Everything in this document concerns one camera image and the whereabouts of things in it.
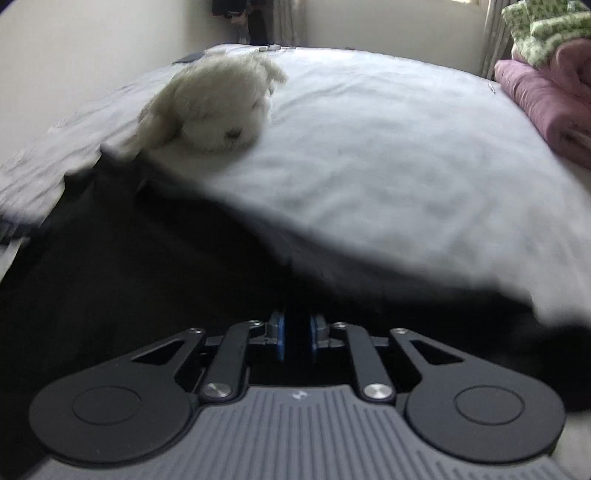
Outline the black t-shirt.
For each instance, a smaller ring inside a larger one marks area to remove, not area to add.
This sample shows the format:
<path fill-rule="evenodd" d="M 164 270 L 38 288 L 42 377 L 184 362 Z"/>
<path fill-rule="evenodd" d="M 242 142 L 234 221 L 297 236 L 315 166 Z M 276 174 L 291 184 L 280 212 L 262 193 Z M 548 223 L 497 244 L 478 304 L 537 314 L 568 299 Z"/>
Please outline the black t-shirt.
<path fill-rule="evenodd" d="M 430 280 L 233 208 L 146 160 L 109 155 L 66 176 L 44 220 L 4 213 L 18 253 L 1 283 L 1 394 L 22 407 L 51 380 L 191 327 L 221 334 L 283 313 L 287 349 L 311 317 L 374 334 L 405 327 L 590 406 L 590 330 L 541 324 L 528 302 Z"/>

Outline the dark hanging clothes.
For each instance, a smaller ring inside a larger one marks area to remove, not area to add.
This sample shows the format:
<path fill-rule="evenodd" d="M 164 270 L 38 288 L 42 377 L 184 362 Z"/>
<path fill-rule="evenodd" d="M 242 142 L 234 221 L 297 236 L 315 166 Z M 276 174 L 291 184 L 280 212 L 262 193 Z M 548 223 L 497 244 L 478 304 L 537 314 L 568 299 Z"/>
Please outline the dark hanging clothes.
<path fill-rule="evenodd" d="M 266 0 L 212 0 L 211 13 L 223 17 L 235 28 L 238 42 L 245 45 L 270 44 L 264 9 Z"/>

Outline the white bed sheet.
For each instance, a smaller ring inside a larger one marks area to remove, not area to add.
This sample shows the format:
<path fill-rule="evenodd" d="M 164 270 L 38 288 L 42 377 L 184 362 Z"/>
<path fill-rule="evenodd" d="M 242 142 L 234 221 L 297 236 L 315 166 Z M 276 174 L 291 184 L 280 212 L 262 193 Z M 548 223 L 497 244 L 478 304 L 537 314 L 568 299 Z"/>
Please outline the white bed sheet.
<path fill-rule="evenodd" d="M 590 175 L 501 87 L 363 51 L 283 48 L 252 147 L 150 153 L 173 178 L 341 250 L 493 287 L 547 322 L 590 315 Z"/>

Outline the white plush dog toy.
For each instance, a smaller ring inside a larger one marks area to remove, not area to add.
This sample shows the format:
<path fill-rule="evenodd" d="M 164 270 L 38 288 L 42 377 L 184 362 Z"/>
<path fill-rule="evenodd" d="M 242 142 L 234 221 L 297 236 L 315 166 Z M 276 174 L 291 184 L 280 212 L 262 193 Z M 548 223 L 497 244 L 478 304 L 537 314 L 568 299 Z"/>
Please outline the white plush dog toy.
<path fill-rule="evenodd" d="M 199 151 L 252 144 L 269 121 L 274 89 L 286 82 L 286 72 L 263 53 L 204 56 L 143 107 L 135 140 L 146 150 L 176 137 Z"/>

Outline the pink folded quilt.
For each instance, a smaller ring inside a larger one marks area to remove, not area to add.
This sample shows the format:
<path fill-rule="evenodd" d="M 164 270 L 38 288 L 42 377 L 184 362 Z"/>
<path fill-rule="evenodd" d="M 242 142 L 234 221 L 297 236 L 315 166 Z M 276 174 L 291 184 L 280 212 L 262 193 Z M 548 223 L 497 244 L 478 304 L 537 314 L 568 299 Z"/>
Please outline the pink folded quilt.
<path fill-rule="evenodd" d="M 520 58 L 500 60 L 494 74 L 557 155 L 590 167 L 588 39 L 559 46 L 548 64 L 540 68 Z"/>

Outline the dark flat item on bed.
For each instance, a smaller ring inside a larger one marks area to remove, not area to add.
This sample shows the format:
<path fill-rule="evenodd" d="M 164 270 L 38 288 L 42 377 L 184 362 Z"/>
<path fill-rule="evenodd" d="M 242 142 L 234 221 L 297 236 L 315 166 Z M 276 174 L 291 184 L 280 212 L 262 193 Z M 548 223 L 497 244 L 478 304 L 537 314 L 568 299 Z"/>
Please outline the dark flat item on bed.
<path fill-rule="evenodd" d="M 204 57 L 204 52 L 195 52 L 195 53 L 189 54 L 185 57 L 182 57 L 181 59 L 174 61 L 174 64 L 188 64 L 188 63 L 198 61 L 202 57 Z"/>

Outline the grey curtain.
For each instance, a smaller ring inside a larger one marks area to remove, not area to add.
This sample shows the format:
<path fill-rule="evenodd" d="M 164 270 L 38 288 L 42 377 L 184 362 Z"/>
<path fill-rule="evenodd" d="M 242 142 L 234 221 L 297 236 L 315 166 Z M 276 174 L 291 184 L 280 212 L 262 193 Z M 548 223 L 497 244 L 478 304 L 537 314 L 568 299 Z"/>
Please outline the grey curtain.
<path fill-rule="evenodd" d="M 483 78 L 493 78 L 495 64 L 501 59 L 511 40 L 511 34 L 502 15 L 503 10 L 511 4 L 510 0 L 488 2 L 479 68 L 479 75 Z"/>

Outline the green patterned blanket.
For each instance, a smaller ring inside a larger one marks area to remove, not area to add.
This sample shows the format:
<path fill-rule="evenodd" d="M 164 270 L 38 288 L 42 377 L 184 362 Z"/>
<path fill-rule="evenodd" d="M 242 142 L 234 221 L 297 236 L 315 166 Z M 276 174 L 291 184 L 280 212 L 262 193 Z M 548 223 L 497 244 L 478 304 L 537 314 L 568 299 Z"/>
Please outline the green patterned blanket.
<path fill-rule="evenodd" d="M 501 15 L 518 54 L 532 67 L 546 64 L 560 45 L 590 37 L 590 8 L 582 1 L 518 1 Z"/>

